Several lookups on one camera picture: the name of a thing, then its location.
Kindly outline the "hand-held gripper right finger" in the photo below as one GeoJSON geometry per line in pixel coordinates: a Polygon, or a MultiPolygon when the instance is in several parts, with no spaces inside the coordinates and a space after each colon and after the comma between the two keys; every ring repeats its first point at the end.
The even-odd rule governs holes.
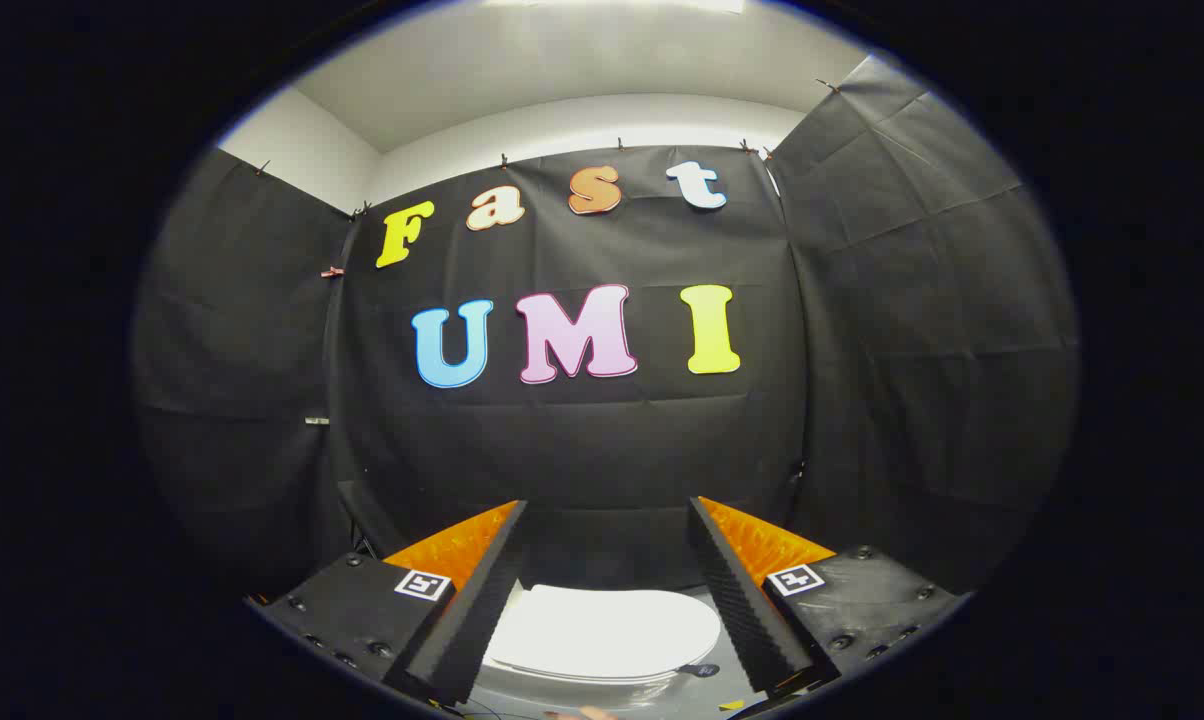
{"type": "Polygon", "coordinates": [[[832,551],[702,496],[689,501],[689,542],[759,694],[861,675],[962,603],[873,545],[832,551]]]}

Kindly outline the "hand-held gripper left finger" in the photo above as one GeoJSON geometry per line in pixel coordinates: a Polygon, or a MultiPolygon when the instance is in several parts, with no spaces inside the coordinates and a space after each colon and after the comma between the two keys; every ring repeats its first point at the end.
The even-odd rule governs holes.
{"type": "Polygon", "coordinates": [[[347,553],[253,610],[368,687],[461,706],[523,569],[526,511],[502,503],[384,559],[347,553]]]}

